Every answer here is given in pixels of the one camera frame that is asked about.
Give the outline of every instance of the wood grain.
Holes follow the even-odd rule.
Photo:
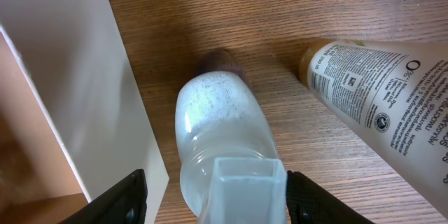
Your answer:
[[[448,41],[448,0],[110,0],[170,175],[157,223],[195,223],[181,196],[176,97],[198,57],[236,55],[287,169],[376,223],[446,223],[295,77],[318,37]]]

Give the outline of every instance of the open box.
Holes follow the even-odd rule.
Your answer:
[[[0,223],[56,223],[143,168],[168,175],[109,0],[0,0]]]

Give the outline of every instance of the wooden table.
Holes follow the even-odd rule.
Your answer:
[[[179,188],[174,110],[198,57],[217,47],[244,66],[287,169],[376,223],[447,222],[295,72],[318,37],[447,41],[448,0],[110,1],[170,176],[157,223],[196,223]]]

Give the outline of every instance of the bottle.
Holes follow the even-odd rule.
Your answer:
[[[448,218],[447,45],[322,39],[299,62],[314,96]]]
[[[257,169],[253,169],[258,163],[253,164],[250,159],[278,158],[274,137],[266,118],[245,83],[246,78],[242,69],[229,52],[218,49],[205,55],[198,74],[179,92],[175,117],[176,142],[182,162],[181,191],[185,202],[196,216],[200,216],[202,208],[208,206],[208,198],[211,197],[209,192],[220,191],[210,189],[211,176],[215,174],[216,158],[247,159],[247,162],[240,161],[239,167],[232,161],[217,165],[222,164],[227,170],[230,170],[229,166],[240,169],[238,175],[243,176],[244,182],[249,184],[251,180],[259,180],[254,177],[258,173]],[[282,177],[284,177],[282,183],[286,188],[285,171]],[[237,181],[230,184],[216,184],[216,187],[239,185],[236,191],[228,192],[231,195],[239,192],[241,198],[251,197],[242,195],[244,191],[242,188],[247,185],[241,185]],[[258,193],[260,196],[266,195],[263,199],[271,198],[267,190]],[[277,218],[280,222],[276,223],[284,223],[282,221],[282,219],[286,221],[284,190],[278,197],[283,199],[283,208]],[[214,199],[210,203],[212,206],[216,205],[218,198]]]

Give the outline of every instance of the barcode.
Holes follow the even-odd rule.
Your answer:
[[[330,79],[322,76],[318,73],[311,75],[311,88],[317,91],[322,97],[328,99],[328,87],[330,85]]]

